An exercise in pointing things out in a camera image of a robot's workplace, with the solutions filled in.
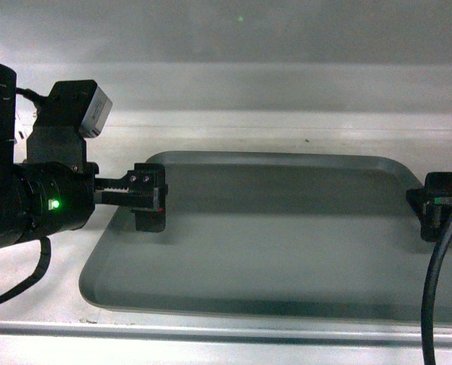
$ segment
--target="gray tray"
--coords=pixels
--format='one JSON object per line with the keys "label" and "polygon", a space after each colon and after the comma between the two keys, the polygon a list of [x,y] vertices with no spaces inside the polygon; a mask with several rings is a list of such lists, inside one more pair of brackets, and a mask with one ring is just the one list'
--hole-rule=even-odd
{"label": "gray tray", "polygon": [[[166,152],[167,228],[119,208],[80,278],[96,306],[418,321],[433,245],[380,157]],[[436,318],[452,322],[452,247]]]}

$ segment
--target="cable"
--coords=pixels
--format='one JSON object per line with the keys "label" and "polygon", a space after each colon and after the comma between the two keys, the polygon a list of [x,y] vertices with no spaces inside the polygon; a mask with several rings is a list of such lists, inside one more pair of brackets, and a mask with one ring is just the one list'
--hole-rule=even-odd
{"label": "cable", "polygon": [[40,260],[32,275],[23,280],[17,286],[0,295],[0,304],[23,293],[29,287],[34,286],[46,273],[50,265],[50,256],[52,255],[49,237],[40,238]]}
{"label": "cable", "polygon": [[435,365],[434,355],[434,302],[439,274],[441,273],[442,260],[452,242],[452,213],[444,227],[439,241],[436,243],[431,261],[425,276],[424,295],[422,296],[421,308],[421,332],[422,353],[425,365]]}
{"label": "cable", "polygon": [[25,99],[31,101],[34,106],[37,108],[37,113],[41,111],[43,105],[46,102],[46,97],[43,97],[37,94],[35,91],[31,89],[22,89],[21,87],[16,88],[16,94],[20,94]]}

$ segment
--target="black bracket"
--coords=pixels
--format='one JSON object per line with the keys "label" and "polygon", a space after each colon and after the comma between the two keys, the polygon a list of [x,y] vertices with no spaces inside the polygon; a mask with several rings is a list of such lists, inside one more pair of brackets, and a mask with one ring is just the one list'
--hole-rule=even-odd
{"label": "black bracket", "polygon": [[406,198],[421,222],[421,238],[437,241],[452,213],[452,173],[428,173],[424,187],[407,190]]}
{"label": "black bracket", "polygon": [[94,180],[94,203],[132,207],[136,230],[165,229],[165,167],[158,163],[135,163],[121,179]]}

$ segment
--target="green led light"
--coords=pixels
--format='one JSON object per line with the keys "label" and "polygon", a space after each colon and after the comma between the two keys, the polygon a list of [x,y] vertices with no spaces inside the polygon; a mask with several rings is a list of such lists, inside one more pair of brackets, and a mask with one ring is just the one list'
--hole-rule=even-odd
{"label": "green led light", "polygon": [[57,209],[58,207],[60,207],[60,202],[58,200],[52,200],[50,204],[52,205],[53,209]]}

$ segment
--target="black cylindrical motor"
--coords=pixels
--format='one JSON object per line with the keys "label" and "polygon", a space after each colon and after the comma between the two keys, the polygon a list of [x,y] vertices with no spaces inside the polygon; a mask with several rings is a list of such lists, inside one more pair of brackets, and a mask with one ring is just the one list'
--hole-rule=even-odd
{"label": "black cylindrical motor", "polygon": [[16,74],[0,65],[0,248],[81,228],[94,211],[93,174],[13,164],[15,96]]}

